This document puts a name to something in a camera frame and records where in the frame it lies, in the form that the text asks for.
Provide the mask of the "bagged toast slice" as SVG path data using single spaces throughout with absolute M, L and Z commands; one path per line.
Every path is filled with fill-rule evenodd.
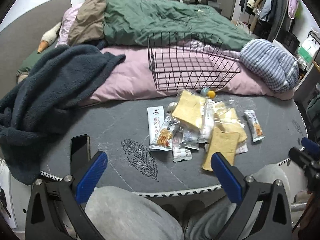
M 239 134 L 239 144 L 247 140 L 244 124 L 239 119 L 234 107 L 223 101 L 214 104 L 214 120 L 218 128 L 223 132 L 236 132 Z
M 201 129 L 206 101 L 200 95 L 183 90 L 171 115 L 194 129 Z
M 240 134 L 237 132 L 222 132 L 218 127 L 214 127 L 202 169 L 213 172 L 210 162 L 216 152 L 220 152 L 233 165 L 239 138 Z

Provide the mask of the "small snack packet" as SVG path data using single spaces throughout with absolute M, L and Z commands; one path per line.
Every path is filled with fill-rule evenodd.
M 259 124 L 255 111 L 247 109 L 244 111 L 244 114 L 249 124 L 249 128 L 252 135 L 252 141 L 257 142 L 259 140 L 264 139 L 265 136 L 263 134 L 262 128 Z

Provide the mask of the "white red sachet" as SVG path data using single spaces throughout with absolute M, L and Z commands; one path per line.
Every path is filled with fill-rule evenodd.
M 176 132 L 172 139 L 172 158 L 173 162 L 189 161 L 193 158 L 191 150 L 182 146 L 182 132 Z

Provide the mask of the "orange picture snack packet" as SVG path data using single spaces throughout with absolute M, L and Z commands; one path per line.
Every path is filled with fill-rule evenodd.
M 172 117 L 171 114 L 167 114 L 152 146 L 158 146 L 159 149 L 157 151 L 172 150 L 172 139 L 179 130 L 179 126 L 179 121 Z

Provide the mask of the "bagged toast slice top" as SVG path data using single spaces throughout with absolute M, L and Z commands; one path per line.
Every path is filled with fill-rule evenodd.
M 171 115 L 194 129 L 201 129 L 206 101 L 200 95 L 183 90 Z

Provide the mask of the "long white red snack packet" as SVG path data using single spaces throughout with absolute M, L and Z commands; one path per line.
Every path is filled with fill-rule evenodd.
M 149 150 L 156 151 L 158 146 L 152 146 L 153 141 L 156 139 L 157 134 L 164 122 L 164 108 L 163 106 L 148 107 L 148 127 L 149 127 Z

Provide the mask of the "small white snack sachet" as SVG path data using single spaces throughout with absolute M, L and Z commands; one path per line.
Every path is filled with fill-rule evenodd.
M 198 141 L 199 133 L 197 131 L 194 131 L 188 128 L 182 128 L 181 132 L 182 132 L 182 140 L 180 144 L 185 148 L 198 151 L 199 144 L 197 141 Z

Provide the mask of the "black smartphone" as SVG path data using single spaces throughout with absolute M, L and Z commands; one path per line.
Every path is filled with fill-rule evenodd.
M 71 139 L 71 175 L 75 175 L 90 160 L 90 137 L 87 134 L 72 137 Z

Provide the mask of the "green white box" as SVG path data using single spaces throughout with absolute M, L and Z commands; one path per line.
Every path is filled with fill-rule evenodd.
M 310 31 L 306 40 L 302 43 L 298 51 L 298 62 L 306 68 L 315 59 L 319 52 L 319 36 L 316 32 Z

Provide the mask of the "dark teal fleece blanket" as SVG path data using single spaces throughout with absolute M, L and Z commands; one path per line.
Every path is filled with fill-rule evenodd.
M 1 99 L 1 149 L 16 180 L 33 183 L 46 145 L 68 131 L 78 104 L 125 59 L 89 44 L 58 46 Z

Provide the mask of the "pink quilt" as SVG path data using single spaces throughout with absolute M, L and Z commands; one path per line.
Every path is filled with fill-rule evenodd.
M 94 103 L 101 103 L 107 100 L 140 100 L 169 96 L 175 92 L 159 92 L 148 64 L 148 49 L 144 47 L 112 46 L 101 50 L 102 53 L 109 52 L 114 55 L 125 54 L 123 63 L 116 66 L 110 77 L 90 96 L 81 100 L 79 106 L 87 106 Z M 293 98 L 294 90 L 283 93 L 274 93 L 261 78 L 247 70 L 239 62 L 234 66 L 240 67 L 241 72 L 236 74 L 231 81 L 220 89 L 237 95 L 268 95 L 280 100 Z

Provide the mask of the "clothes rack with garments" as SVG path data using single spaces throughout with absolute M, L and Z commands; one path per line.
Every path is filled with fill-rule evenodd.
M 246 33 L 272 42 L 299 42 L 293 28 L 299 0 L 238 0 L 240 12 L 233 21 Z

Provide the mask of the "white goose plush toy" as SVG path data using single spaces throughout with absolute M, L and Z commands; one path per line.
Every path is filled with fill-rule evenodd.
M 40 39 L 40 44 L 37 49 L 38 54 L 42 53 L 44 50 L 46 50 L 50 45 L 54 43 L 54 41 L 57 39 L 60 27 L 61 22 L 57 23 L 55 26 L 53 26 L 51 29 L 49 29 L 42 35 Z

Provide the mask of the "khaki cloth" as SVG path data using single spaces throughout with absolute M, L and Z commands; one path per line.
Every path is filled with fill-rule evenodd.
M 67 44 L 75 46 L 102 39 L 105 8 L 106 0 L 85 0 L 70 28 Z

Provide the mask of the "green duvet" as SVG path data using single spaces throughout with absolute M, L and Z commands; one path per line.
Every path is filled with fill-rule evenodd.
M 240 51 L 252 38 L 207 5 L 171 0 L 106 0 L 104 37 L 109 45 L 158 47 L 191 39 Z

